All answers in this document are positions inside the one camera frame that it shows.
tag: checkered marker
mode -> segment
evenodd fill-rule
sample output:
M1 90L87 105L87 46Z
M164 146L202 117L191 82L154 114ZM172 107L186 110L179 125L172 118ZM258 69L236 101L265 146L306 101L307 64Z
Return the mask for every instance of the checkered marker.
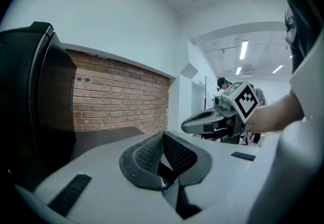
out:
M228 101L243 123L246 123L258 106L258 98L248 82L236 82L222 93L224 101Z

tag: forearm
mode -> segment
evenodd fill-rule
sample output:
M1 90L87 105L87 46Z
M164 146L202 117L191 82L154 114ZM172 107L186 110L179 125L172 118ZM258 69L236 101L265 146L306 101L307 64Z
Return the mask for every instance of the forearm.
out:
M258 107L247 122L246 131L265 133L280 131L291 122L304 117L297 97L291 92L281 100Z

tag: brick wall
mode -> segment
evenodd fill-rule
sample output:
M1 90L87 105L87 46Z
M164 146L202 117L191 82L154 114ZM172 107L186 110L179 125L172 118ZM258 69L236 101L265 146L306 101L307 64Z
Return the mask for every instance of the brick wall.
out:
M170 79L113 59L67 50L77 66L73 92L76 131L136 126L167 129Z

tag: fluorescent light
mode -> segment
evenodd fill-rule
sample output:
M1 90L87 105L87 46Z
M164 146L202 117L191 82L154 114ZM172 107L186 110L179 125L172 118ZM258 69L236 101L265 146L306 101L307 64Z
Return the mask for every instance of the fluorescent light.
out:
M237 71L236 71L236 74L239 74L241 72L241 69L242 69L242 67L238 67Z
M247 53L247 49L248 49L248 41L243 41L242 42L242 49L241 49L241 54L239 56L239 59L242 60L245 58L245 54Z
M280 68L282 68L283 65L280 65L275 71L273 71L272 73L276 73Z

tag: whiteboard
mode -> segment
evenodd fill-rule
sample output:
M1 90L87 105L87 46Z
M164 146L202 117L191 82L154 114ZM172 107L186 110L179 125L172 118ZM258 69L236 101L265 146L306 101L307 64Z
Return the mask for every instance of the whiteboard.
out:
M214 107L214 85L205 76L205 109Z

